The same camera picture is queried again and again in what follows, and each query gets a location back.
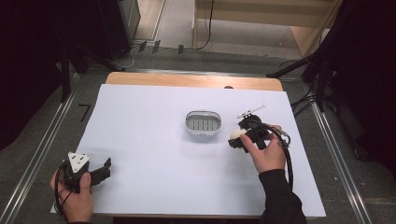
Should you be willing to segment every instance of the black sleeve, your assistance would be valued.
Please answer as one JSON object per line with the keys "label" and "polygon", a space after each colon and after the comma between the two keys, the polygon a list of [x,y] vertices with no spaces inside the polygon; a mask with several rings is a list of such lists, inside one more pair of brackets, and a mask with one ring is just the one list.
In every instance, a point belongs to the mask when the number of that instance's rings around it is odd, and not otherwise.
{"label": "black sleeve", "polygon": [[285,170],[271,170],[259,174],[265,190],[265,211],[261,224],[300,224],[306,223],[302,203],[295,195],[285,177]]}

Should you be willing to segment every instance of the black equipment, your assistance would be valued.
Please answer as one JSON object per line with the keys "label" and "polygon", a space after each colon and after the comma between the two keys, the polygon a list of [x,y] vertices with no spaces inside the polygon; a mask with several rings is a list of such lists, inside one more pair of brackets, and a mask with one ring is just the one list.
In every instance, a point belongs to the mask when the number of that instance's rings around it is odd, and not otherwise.
{"label": "black equipment", "polygon": [[[290,144],[290,137],[287,133],[283,132],[282,130],[273,128],[265,123],[262,123],[262,120],[256,116],[252,115],[250,111],[243,115],[243,119],[238,123],[241,129],[247,130],[245,135],[250,138],[250,140],[255,143],[260,150],[264,150],[266,148],[266,144],[264,140],[267,136],[271,133],[275,134],[276,137],[279,139],[279,145],[283,148],[285,157],[286,157],[286,164],[288,165],[288,175],[289,175],[289,186],[293,189],[293,170],[291,166],[291,157],[289,153],[289,144]],[[281,134],[288,137],[288,142],[282,139]],[[242,147],[246,153],[248,153],[248,149],[242,143],[240,137],[235,139],[228,140],[230,147],[237,148]]]}
{"label": "black equipment", "polygon": [[396,179],[394,8],[395,1],[344,1],[319,48],[268,77],[281,77],[308,63],[302,79],[314,82],[318,75],[319,109],[324,111],[321,96],[328,83],[356,157],[380,161]]}
{"label": "black equipment", "polygon": [[86,74],[88,56],[110,71],[120,71],[116,60],[131,49],[140,12],[136,0],[85,0],[48,2],[53,30],[59,35],[62,57],[63,96],[70,93],[69,61]]}
{"label": "black equipment", "polygon": [[[83,166],[77,171],[74,172],[74,170],[76,171],[77,168],[73,167],[72,162],[71,161],[64,161],[62,163],[62,165],[58,168],[58,171],[56,173],[55,176],[55,210],[58,213],[58,215],[60,217],[64,216],[64,203],[67,200],[68,196],[64,199],[64,201],[60,202],[60,192],[58,190],[58,183],[60,182],[60,177],[61,177],[61,173],[63,173],[63,182],[64,185],[66,187],[66,190],[69,191],[69,195],[72,193],[79,193],[80,192],[80,187],[79,187],[79,181],[82,177],[82,175],[84,175],[85,173],[88,172],[90,163],[88,161],[86,161],[85,164],[83,164]],[[90,172],[91,174],[91,187],[92,186],[96,186],[98,184],[100,184],[102,181],[104,181],[105,179],[110,177],[110,168],[111,166],[111,159],[108,158],[107,161],[105,162],[104,166],[102,168],[99,168],[95,171]]]}

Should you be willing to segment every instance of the white table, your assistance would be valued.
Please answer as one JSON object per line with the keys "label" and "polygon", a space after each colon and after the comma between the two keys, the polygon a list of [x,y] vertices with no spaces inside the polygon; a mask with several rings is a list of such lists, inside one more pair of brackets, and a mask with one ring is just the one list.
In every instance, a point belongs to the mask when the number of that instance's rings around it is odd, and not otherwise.
{"label": "white table", "polygon": [[[142,85],[102,86],[78,146],[77,153],[91,156],[90,170],[103,166],[108,157],[113,163],[111,177],[93,188],[93,212],[116,217],[259,217],[265,194],[257,171],[249,154],[230,148],[227,140],[238,128],[236,116],[262,104],[266,107],[255,114],[280,124],[291,136],[294,192],[305,215],[325,216],[285,92]],[[222,129],[216,136],[196,138],[185,130],[187,114],[196,109],[220,114]]]}

